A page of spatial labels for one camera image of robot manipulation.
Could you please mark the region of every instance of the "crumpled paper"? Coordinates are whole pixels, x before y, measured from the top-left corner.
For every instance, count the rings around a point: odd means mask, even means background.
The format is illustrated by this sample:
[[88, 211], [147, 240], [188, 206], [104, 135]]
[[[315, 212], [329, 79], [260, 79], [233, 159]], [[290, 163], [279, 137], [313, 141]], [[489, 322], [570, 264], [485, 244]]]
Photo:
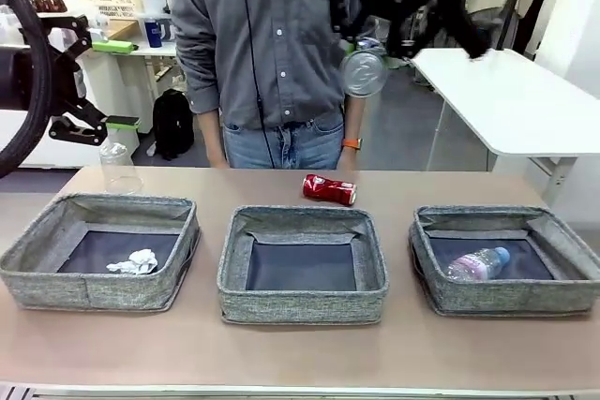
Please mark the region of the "crumpled paper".
[[121, 274], [146, 275], [154, 271], [157, 266], [158, 261], [154, 252], [145, 248], [133, 252], [128, 261], [109, 264], [106, 268], [111, 272], [121, 272]]

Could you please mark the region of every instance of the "brown tabletop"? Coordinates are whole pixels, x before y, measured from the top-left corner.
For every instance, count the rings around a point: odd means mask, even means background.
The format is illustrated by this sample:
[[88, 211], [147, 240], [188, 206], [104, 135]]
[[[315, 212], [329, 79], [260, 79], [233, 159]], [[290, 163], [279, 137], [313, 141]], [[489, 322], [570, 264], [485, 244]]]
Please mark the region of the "brown tabletop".
[[[414, 280], [407, 231], [430, 204], [541, 204], [522, 182], [482, 173], [362, 172], [391, 288], [380, 325], [246, 327], [221, 322], [216, 275], [235, 207], [306, 204], [304, 172], [140, 169], [144, 192], [194, 199], [203, 236], [173, 309], [132, 316], [19, 310], [0, 287], [0, 379], [52, 385], [203, 385], [600, 390], [600, 319], [446, 319]], [[103, 190], [100, 169], [65, 189]]]

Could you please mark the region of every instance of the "bottle label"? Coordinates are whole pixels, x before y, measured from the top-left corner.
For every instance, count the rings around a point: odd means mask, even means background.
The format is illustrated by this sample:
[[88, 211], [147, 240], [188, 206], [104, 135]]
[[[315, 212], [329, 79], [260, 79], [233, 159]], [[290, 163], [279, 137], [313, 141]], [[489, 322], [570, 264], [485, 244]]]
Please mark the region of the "bottle label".
[[469, 268], [477, 280], [485, 281], [489, 279], [488, 267], [475, 255], [465, 255], [459, 258], [457, 262]]

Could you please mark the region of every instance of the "gray button-up shirt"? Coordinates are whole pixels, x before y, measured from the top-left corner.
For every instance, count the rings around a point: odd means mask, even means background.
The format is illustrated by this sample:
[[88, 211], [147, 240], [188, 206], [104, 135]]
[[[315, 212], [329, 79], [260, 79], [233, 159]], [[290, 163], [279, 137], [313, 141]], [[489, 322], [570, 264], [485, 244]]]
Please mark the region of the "gray button-up shirt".
[[[339, 111], [343, 52], [328, 0], [247, 0], [267, 127]], [[222, 109], [227, 125], [261, 127], [245, 0], [173, 0], [177, 55], [196, 113]]]

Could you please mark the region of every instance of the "red soda can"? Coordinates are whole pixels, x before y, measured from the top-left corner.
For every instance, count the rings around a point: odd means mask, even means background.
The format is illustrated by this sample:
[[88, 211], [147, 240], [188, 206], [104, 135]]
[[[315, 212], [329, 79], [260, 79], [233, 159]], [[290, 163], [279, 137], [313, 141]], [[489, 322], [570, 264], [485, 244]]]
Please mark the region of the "red soda can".
[[309, 199], [334, 201], [344, 206], [353, 206], [356, 201], [356, 185], [327, 180], [319, 175], [307, 175], [303, 192]]

